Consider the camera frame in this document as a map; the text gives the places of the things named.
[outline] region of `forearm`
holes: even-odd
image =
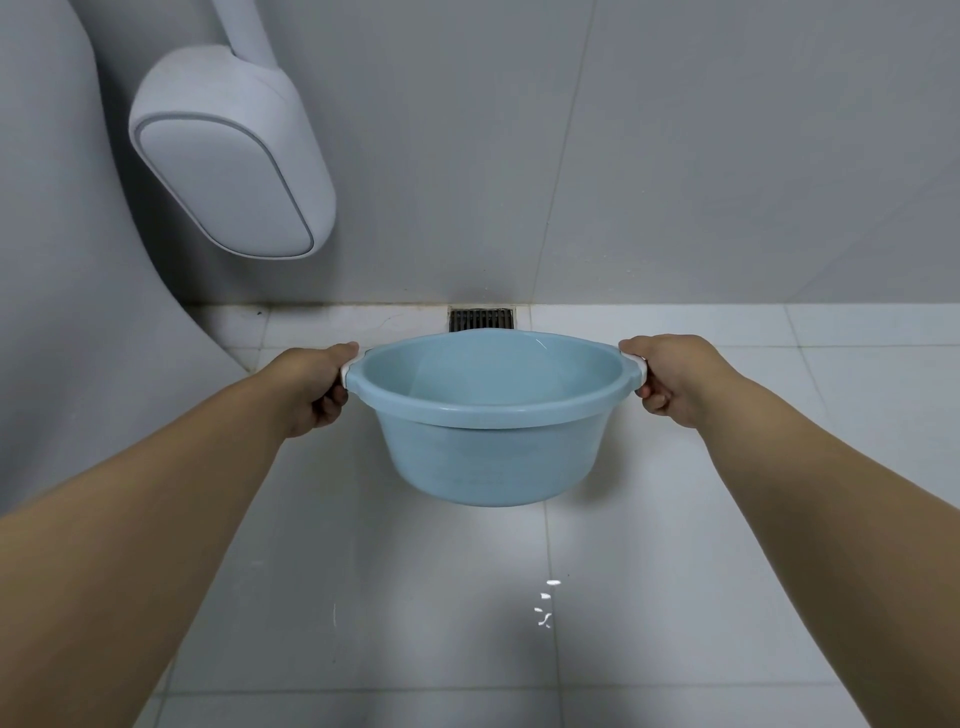
[[[872,724],[960,722],[960,512],[747,380],[698,429]]]
[[[286,432],[253,379],[0,520],[5,724],[130,725]]]

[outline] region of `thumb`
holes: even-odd
[[[632,339],[624,339],[620,342],[622,352],[642,356],[644,359],[649,359],[653,355],[655,346],[656,342],[653,336],[635,336]]]
[[[348,344],[335,344],[326,350],[331,362],[339,369],[354,358],[360,351],[360,345],[355,341]]]

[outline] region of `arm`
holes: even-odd
[[[960,511],[848,447],[695,336],[621,342],[644,406],[696,427],[873,726],[960,725]]]
[[[133,724],[283,440],[340,414],[355,354],[286,352],[0,519],[4,725]]]

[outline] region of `wall tile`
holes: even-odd
[[[960,159],[832,261],[794,301],[957,301],[958,200]]]
[[[789,299],[960,156],[958,28],[952,0],[602,0],[534,301]],[[897,300],[950,296],[924,271],[956,267],[955,207],[911,229],[924,260],[855,275],[868,245],[804,299],[892,295],[893,264]]]

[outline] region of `white wall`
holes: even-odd
[[[222,39],[206,0],[74,4],[118,119],[165,51]],[[182,299],[960,300],[954,0],[261,5],[337,229],[231,256],[121,149]]]

